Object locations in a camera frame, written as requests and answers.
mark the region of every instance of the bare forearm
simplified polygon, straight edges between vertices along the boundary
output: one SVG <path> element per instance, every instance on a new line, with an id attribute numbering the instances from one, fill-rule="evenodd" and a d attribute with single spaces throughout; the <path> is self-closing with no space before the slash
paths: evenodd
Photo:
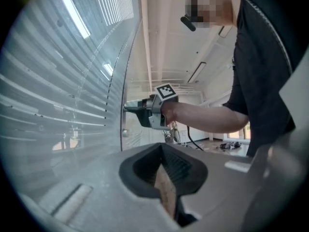
<path id="1" fill-rule="evenodd" d="M 170 103 L 174 119 L 187 126 L 213 133 L 229 133 L 243 128 L 248 117 L 227 107 L 199 107 L 186 103 Z"/>

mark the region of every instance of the black cable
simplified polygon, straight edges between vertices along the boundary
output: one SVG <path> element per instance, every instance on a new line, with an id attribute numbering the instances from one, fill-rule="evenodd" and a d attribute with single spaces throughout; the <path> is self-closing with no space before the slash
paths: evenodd
<path id="1" fill-rule="evenodd" d="M 190 141 L 196 146 L 198 147 L 201 151 L 204 151 L 200 146 L 198 146 L 193 140 L 192 138 L 190 137 L 190 127 L 187 126 L 187 130 L 188 130 L 188 137 L 190 139 Z"/>

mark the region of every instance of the black t-shirt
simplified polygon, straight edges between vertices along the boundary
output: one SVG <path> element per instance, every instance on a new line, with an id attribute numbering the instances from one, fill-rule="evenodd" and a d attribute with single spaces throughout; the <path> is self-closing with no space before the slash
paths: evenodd
<path id="1" fill-rule="evenodd" d="M 295 15 L 285 10 L 283 0 L 251 1 L 277 30 L 295 69 L 308 43 L 308 37 L 299 40 L 299 31 L 293 24 Z M 244 0 L 241 0 L 237 27 L 234 83 L 230 99 L 224 106 L 248 115 L 251 143 L 247 155 L 254 156 L 261 145 L 273 143 L 291 129 L 292 119 L 279 96 L 279 90 L 291 74 L 268 25 Z"/>

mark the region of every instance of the white ceiling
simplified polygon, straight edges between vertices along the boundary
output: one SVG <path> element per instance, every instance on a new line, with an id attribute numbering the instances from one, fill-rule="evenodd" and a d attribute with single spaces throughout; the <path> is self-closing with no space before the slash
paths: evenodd
<path id="1" fill-rule="evenodd" d="M 146 30 L 153 87 L 161 83 L 178 84 L 183 89 L 195 88 L 195 83 L 206 86 L 230 63 L 236 41 L 236 28 L 232 28 L 225 38 L 218 35 L 221 27 L 197 28 L 195 32 L 191 32 L 180 21 L 184 16 L 185 0 L 147 0 L 146 4 L 147 17 L 143 14 L 143 20 L 148 20 Z M 198 70 L 200 73 L 192 78 L 193 83 L 188 84 L 189 78 L 202 61 L 207 63 L 206 67 Z M 146 59 L 143 59 L 140 68 L 140 74 L 133 76 L 132 80 L 143 87 L 148 86 Z"/>

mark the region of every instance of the black and white square marker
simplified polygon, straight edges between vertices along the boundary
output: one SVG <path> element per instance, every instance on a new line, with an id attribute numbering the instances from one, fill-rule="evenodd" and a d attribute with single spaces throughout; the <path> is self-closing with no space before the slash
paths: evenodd
<path id="1" fill-rule="evenodd" d="M 158 87 L 155 87 L 155 91 L 162 101 L 177 96 L 171 84 L 163 84 Z"/>

